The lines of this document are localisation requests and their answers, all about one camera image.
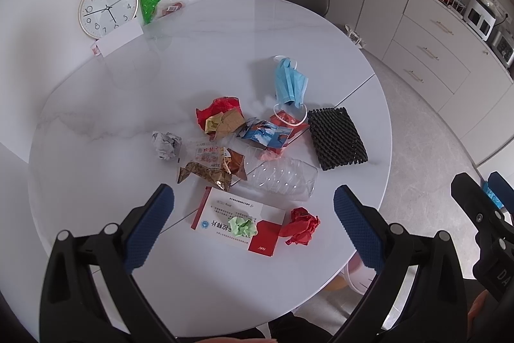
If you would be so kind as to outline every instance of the blue rubber pad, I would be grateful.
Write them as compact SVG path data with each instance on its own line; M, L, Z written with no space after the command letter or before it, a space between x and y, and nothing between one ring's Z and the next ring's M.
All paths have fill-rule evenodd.
M487 180L489 189L498 197L508 212L514 214L514 189L498 173L492 172Z
M384 244L363 213L365 207L346 186L333 195L333 209L364 265L379 274L384 267Z
M175 197L173 189L166 186L150 203L141 220L135 226L125 244L125 271L143 266L155 240L173 211Z

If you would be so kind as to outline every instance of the green plastic bag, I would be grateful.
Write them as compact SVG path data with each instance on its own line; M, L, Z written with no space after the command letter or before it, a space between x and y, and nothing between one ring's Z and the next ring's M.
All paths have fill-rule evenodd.
M157 11L157 4L160 0L141 0L141 12L143 13L143 21L146 24L152 22Z

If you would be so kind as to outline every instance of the gold wrapper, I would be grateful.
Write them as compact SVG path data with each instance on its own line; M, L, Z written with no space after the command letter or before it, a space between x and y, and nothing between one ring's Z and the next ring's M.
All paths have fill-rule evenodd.
M186 167L181 167L178 173L177 183L181 183L191 173L194 173L202 179L205 179L207 182L216 185L222 191L228 192L230 189L232 174L223 169L209 169L196 162L189 162L186 164Z
M248 180L245 172L245 156L232 149L225 149L223 157L223 169L237 176L239 179Z

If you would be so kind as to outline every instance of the mask ear loop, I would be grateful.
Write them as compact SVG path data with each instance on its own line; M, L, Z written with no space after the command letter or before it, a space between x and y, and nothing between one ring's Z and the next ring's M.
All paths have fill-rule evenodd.
M297 123L297 124L291 124L290 122L287 122L286 120L283 120L282 118L280 118L277 114L277 107L279 106L280 104L277 104L273 107L273 112L275 113L275 117L277 117L279 120L281 120L284 124L287 124L291 127L298 127L299 125L302 125L305 120L307 119L307 105L303 104L303 107L305 108L305 115L303 117L303 119Z

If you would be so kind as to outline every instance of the blue object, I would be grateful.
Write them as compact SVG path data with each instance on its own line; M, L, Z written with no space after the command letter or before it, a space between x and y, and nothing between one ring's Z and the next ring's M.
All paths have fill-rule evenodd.
M487 196L489 198L491 198L491 201L494 202L494 204L498 207L498 208L502 208L503 207L503 204L502 202L498 199L498 197L494 194L494 192L490 189L489 187L489 182L484 182L484 184L482 185L482 190L487 194Z
M361 211L362 204L346 186L333 195L333 209L365 266L379 274L384 267L384 244Z
M175 197L173 189L164 185L162 190L145 205L145 213L132 230L125 243L125 271L132 271L143 266L155 240L173 211Z
M307 89L308 78L298 70L291 67L291 60L287 57L280 61L275 70L275 91L279 105L295 103L300 108Z
M497 197L498 202L503 204L508 212L514 214L514 190L512 186L498 172L492 172L487 181L489 189Z

